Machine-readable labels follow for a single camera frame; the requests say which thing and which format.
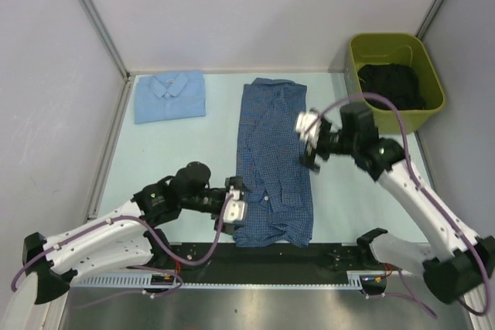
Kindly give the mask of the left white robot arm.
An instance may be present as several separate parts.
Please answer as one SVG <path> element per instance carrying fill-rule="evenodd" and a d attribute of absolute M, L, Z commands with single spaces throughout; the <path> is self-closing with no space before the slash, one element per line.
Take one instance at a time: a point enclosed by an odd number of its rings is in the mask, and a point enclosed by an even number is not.
<path fill-rule="evenodd" d="M 175 175 L 147 185 L 122 206 L 76 229 L 24 239 L 20 274 L 36 279 L 35 304 L 66 294 L 82 280 L 112 270 L 133 268 L 158 271 L 172 261 L 175 267 L 200 266 L 210 260 L 220 235 L 232 234 L 247 214 L 247 186 L 239 176 L 228 177 L 222 188 L 210 186 L 210 169 L 191 162 Z M 159 227 L 175 221 L 184 210 L 207 213 L 216 236 L 200 259 L 174 253 Z"/>

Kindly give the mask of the blue checkered long sleeve shirt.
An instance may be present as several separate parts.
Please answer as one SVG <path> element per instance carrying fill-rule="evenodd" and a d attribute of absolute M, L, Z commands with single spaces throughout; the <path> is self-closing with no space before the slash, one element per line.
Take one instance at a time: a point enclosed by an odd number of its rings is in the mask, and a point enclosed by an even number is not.
<path fill-rule="evenodd" d="M 279 241 L 307 247 L 312 239 L 310 175 L 299 161 L 305 145 L 295 132 L 306 92 L 291 80 L 257 78 L 244 85 L 236 173 L 247 187 L 247 215 L 234 232 L 239 247 Z"/>

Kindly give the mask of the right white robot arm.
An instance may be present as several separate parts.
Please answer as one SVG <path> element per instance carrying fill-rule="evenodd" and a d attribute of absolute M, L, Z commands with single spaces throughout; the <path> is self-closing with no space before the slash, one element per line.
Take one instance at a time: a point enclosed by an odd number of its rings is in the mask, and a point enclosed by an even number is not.
<path fill-rule="evenodd" d="M 444 304 L 489 285 L 494 272 L 493 236 L 480 237 L 447 207 L 417 174 L 406 146 L 380 136 L 366 103 L 343 105 L 340 118 L 342 127 L 334 131 L 314 110 L 299 114 L 295 132 L 306 146 L 301 163 L 318 172 L 316 158 L 350 156 L 399 202 L 428 241 L 422 247 L 376 228 L 357 239 L 358 263 L 366 269 L 386 263 L 416 274 Z"/>

